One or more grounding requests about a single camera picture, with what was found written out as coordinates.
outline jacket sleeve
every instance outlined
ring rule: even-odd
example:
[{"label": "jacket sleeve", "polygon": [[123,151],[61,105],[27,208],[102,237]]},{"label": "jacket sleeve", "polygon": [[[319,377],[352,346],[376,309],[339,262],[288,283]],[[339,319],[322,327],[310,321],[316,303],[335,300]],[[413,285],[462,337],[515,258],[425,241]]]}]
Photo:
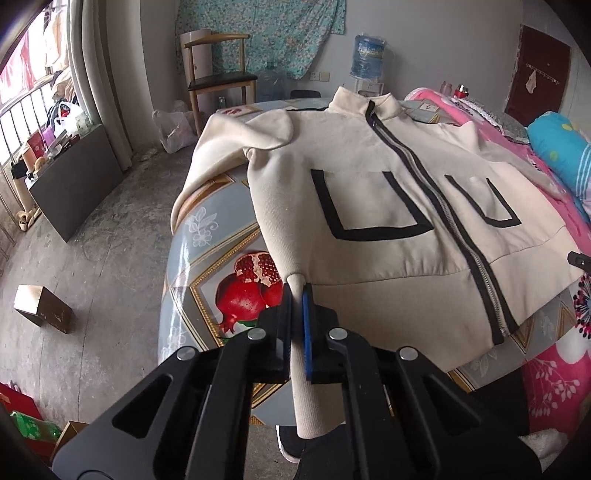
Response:
[{"label": "jacket sleeve", "polygon": [[174,233],[183,202],[203,183],[248,161],[250,148],[273,150],[291,141],[293,125],[284,110],[271,110],[248,123],[214,113],[193,151],[183,191],[174,202],[170,229]]}]

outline empty water bottle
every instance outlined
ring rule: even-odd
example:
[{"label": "empty water bottle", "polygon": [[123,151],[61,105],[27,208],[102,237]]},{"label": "empty water bottle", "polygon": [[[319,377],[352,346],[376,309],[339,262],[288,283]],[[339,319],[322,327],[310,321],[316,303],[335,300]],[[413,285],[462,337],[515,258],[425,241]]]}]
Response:
[{"label": "empty water bottle", "polygon": [[267,68],[257,72],[256,101],[269,102],[272,100],[284,100],[287,98],[285,87],[285,74],[275,67],[272,60],[267,61]]},{"label": "empty water bottle", "polygon": [[355,37],[351,75],[364,80],[378,80],[382,76],[385,40],[367,35]]}]

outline wooden chair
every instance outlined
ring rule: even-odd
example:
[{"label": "wooden chair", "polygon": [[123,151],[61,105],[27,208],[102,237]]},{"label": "wooden chair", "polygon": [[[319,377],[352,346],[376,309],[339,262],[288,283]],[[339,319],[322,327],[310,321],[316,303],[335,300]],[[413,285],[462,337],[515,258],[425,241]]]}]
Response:
[{"label": "wooden chair", "polygon": [[[189,95],[191,97],[191,107],[193,109],[193,116],[195,117],[195,126],[197,132],[201,133],[201,118],[199,117],[199,103],[197,102],[197,95],[207,92],[216,92],[218,90],[225,90],[229,88],[242,88],[242,103],[246,103],[246,87],[250,87],[250,103],[256,100],[256,79],[257,76],[248,73],[244,68],[244,40],[251,36],[245,33],[220,33],[207,35],[198,40],[193,40],[185,43],[184,48],[189,49],[189,62],[191,64],[191,83],[189,83]],[[240,71],[217,73],[207,77],[195,79],[195,63],[193,61],[193,47],[196,45],[208,45],[212,43],[220,43],[229,40],[240,40]]]}]

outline pink curtain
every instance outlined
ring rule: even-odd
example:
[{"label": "pink curtain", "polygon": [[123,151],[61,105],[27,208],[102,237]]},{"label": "pink curtain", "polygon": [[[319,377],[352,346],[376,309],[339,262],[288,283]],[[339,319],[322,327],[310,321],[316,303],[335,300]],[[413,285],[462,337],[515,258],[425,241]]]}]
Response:
[{"label": "pink curtain", "polygon": [[5,103],[35,83],[29,55],[29,32],[26,32],[0,74],[0,102]]}]

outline plastic bag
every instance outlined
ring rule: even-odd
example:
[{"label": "plastic bag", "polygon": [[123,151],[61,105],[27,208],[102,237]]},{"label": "plastic bag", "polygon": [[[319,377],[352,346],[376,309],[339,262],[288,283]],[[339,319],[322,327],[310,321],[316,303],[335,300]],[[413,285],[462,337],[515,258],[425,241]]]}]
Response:
[{"label": "plastic bag", "polygon": [[152,119],[158,127],[158,137],[166,153],[174,153],[181,148],[197,143],[199,138],[191,127],[192,113],[183,112],[186,104],[180,100],[175,101],[175,112],[163,112],[155,110]]},{"label": "plastic bag", "polygon": [[63,130],[71,135],[84,136],[90,130],[90,120],[82,107],[70,102],[57,104],[58,117],[54,120],[54,135],[57,137]]}]

